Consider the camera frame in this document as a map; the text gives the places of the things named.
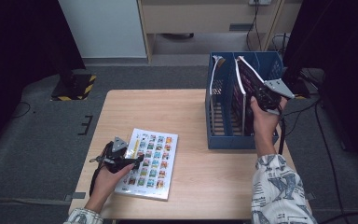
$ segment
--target dark curtain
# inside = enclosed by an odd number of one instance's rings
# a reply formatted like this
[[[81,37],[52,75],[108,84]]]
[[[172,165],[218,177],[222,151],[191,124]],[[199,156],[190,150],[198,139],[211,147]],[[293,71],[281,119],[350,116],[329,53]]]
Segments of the dark curtain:
[[[322,68],[319,92],[342,146],[358,153],[358,1],[303,0],[283,62],[293,78]]]
[[[0,0],[0,132],[25,86],[82,68],[58,1]]]

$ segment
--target cable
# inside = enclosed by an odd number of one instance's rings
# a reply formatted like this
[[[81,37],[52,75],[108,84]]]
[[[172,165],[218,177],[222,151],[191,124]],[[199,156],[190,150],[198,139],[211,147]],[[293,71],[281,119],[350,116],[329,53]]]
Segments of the cable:
[[[306,111],[306,110],[309,110],[309,109],[313,108],[313,107],[314,107],[316,104],[318,104],[321,100],[322,100],[322,99],[319,98],[318,100],[316,100],[315,102],[313,102],[311,105],[309,105],[309,106],[307,106],[307,107],[305,107],[305,108],[303,108],[303,109],[300,109],[300,110],[297,110],[297,111],[293,111],[293,112],[290,112],[290,113],[288,113],[288,114],[283,115],[283,116],[285,117],[285,116],[289,116],[289,115],[298,113],[298,115],[297,115],[297,117],[296,117],[296,120],[295,120],[295,124],[293,125],[292,130],[290,130],[290,132],[287,133],[285,136],[287,136],[287,135],[289,135],[290,133],[293,132],[293,130],[294,130],[295,127],[296,127],[298,118],[300,117],[301,113],[304,112],[304,111]]]
[[[331,156],[331,152],[330,152],[330,149],[327,145],[327,141],[326,141],[326,138],[325,138],[325,135],[324,135],[324,130],[322,128],[322,124],[321,124],[321,121],[319,120],[319,115],[318,115],[318,104],[315,104],[315,117],[316,117],[316,121],[318,122],[318,127],[319,127],[319,131],[321,132],[321,135],[322,135],[322,138],[324,140],[324,146],[326,148],[326,152],[327,152],[327,155],[328,155],[328,158],[330,160],[330,165],[331,165],[331,170],[333,172],[333,177],[334,177],[334,183],[335,183],[335,187],[336,187],[336,194],[337,194],[337,198],[338,198],[338,205],[339,205],[339,209],[341,211],[341,215],[344,217],[345,219],[345,222],[347,224],[349,224],[350,222],[348,221],[347,217],[345,217],[345,213],[344,213],[344,207],[342,205],[342,201],[341,201],[341,193],[339,192],[339,187],[338,187],[338,182],[337,182],[337,174],[336,174],[336,168],[334,166],[334,163],[333,163],[333,159],[332,159],[332,156]]]
[[[257,39],[258,39],[258,45],[260,47],[260,50],[261,49],[261,40],[260,40],[260,35],[258,33],[258,30],[257,30],[257,13],[258,13],[258,6],[259,6],[259,3],[258,3],[258,0],[255,0],[255,17],[254,17],[254,20],[252,22],[252,28],[255,27],[255,32],[257,34]],[[251,50],[250,46],[249,46],[249,33],[250,33],[250,30],[249,32],[246,34],[246,46],[248,47],[248,50]]]
[[[26,114],[31,110],[31,105],[30,105],[30,104],[28,104],[28,103],[26,103],[26,102],[23,102],[23,101],[19,102],[19,104],[28,105],[28,109],[27,109],[27,111],[25,111],[25,113],[23,113],[23,114],[21,114],[21,115],[11,117],[12,119],[20,118],[20,117],[26,115]]]
[[[275,38],[276,37],[283,37],[282,40],[282,48],[278,49],[277,45],[275,44]],[[274,45],[275,51],[278,51],[280,54],[284,54],[284,52],[286,51],[286,47],[284,46],[284,44],[286,43],[286,38],[290,39],[289,36],[286,35],[286,33],[284,33],[284,35],[275,35],[274,37],[272,37],[272,44]]]
[[[304,80],[308,81],[310,83],[310,85],[313,86],[313,88],[315,88],[316,91],[318,91],[321,88],[321,84],[319,83],[319,81],[315,80],[315,78],[313,77],[309,77],[307,76],[304,71],[300,71],[300,77],[302,77]]]

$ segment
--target shirt sleeve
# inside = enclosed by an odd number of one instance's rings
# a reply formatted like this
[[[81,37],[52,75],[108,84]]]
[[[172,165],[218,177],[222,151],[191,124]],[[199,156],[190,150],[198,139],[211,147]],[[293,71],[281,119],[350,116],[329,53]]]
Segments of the shirt sleeve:
[[[77,208],[63,224],[103,224],[103,218],[89,209]]]
[[[257,159],[253,178],[253,223],[317,223],[306,204],[300,176],[282,155]]]

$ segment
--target blue plastic crate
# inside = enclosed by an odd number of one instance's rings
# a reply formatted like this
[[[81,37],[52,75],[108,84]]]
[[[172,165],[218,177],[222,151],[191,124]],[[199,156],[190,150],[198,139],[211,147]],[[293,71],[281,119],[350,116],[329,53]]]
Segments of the blue plastic crate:
[[[221,56],[225,61],[215,71],[212,90],[213,56]],[[255,149],[252,135],[241,135],[241,123],[232,112],[235,60],[238,56],[248,62],[264,79],[281,78],[282,60],[277,52],[211,52],[208,69],[208,84],[205,95],[205,113],[209,149]],[[278,140],[275,132],[273,141]]]

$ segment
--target black and yellow tape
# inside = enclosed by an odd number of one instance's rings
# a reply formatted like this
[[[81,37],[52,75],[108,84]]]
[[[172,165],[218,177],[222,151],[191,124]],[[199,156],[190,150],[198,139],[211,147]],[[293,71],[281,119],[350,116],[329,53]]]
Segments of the black and yellow tape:
[[[89,96],[91,92],[92,86],[94,85],[95,78],[97,76],[92,75],[89,77],[89,82],[87,83],[84,91],[80,95],[59,95],[59,96],[51,96],[52,101],[72,101],[72,100],[85,100]]]

